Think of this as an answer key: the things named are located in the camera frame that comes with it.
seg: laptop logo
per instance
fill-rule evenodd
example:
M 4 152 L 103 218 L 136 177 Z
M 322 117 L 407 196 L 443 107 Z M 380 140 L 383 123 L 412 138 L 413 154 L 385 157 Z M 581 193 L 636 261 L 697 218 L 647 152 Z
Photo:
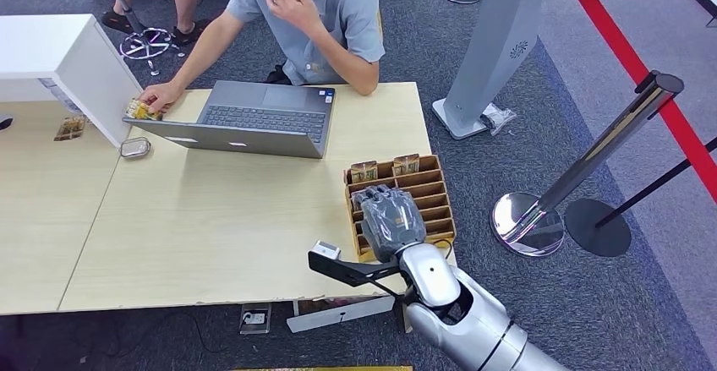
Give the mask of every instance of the laptop logo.
M 165 137 L 165 139 L 171 140 L 171 141 L 182 141 L 182 142 L 184 142 L 184 143 L 199 143 L 199 142 L 198 142 L 197 140 L 195 140 L 195 139 L 188 139 L 188 138 L 186 138 L 186 137 L 171 137 L 171 136 L 167 136 L 167 137 Z

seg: sandal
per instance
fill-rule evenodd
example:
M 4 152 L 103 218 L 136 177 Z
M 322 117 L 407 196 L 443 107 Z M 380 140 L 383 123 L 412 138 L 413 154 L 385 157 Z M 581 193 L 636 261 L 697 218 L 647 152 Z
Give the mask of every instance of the sandal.
M 209 19 L 197 20 L 194 22 L 194 28 L 189 33 L 182 33 L 177 29 L 177 26 L 174 26 L 174 44 L 177 46 L 186 46 L 199 40 L 200 35 L 210 22 L 211 20 Z
M 128 35 L 134 33 L 132 25 L 130 25 L 129 20 L 127 20 L 127 16 L 118 14 L 114 10 L 105 12 L 102 15 L 101 21 L 103 25 L 109 27 L 110 29 L 115 29 L 123 33 L 127 33 Z

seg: laptop touchpad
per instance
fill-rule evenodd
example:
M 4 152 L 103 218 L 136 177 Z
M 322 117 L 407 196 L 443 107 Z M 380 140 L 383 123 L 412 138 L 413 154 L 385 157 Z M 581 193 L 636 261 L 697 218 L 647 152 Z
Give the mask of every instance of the laptop touchpad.
M 266 91 L 263 106 L 281 109 L 302 109 L 306 104 L 306 93 L 292 86 L 272 86 Z

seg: robotic arm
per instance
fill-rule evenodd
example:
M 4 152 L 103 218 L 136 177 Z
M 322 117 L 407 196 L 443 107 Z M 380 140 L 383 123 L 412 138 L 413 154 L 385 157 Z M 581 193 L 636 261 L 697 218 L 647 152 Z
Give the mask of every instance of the robotic arm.
M 381 185 L 352 199 L 364 212 L 363 233 L 382 264 L 341 261 L 338 248 L 318 242 L 309 252 L 312 270 L 350 286 L 372 283 L 402 300 L 413 328 L 461 369 L 566 370 L 528 342 L 495 297 L 425 242 L 425 225 L 410 194 Z M 396 273 L 408 287 L 403 297 L 377 282 Z

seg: red stripe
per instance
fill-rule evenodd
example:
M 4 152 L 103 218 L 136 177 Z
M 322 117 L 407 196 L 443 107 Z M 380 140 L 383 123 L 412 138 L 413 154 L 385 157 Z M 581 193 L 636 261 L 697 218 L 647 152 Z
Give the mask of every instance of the red stripe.
M 600 0 L 578 0 L 589 18 L 595 24 L 603 39 L 622 64 L 622 67 L 630 74 L 635 84 L 643 80 L 648 74 L 648 69 L 640 59 L 630 42 L 617 27 L 615 21 L 607 13 Z M 704 184 L 704 187 L 717 202 L 717 164 L 709 155 L 707 149 L 700 141 L 690 123 L 682 114 L 677 104 L 670 100 L 660 109 L 660 116 L 667 124 L 677 144 L 687 156 L 687 159 L 694 166 L 695 172 Z

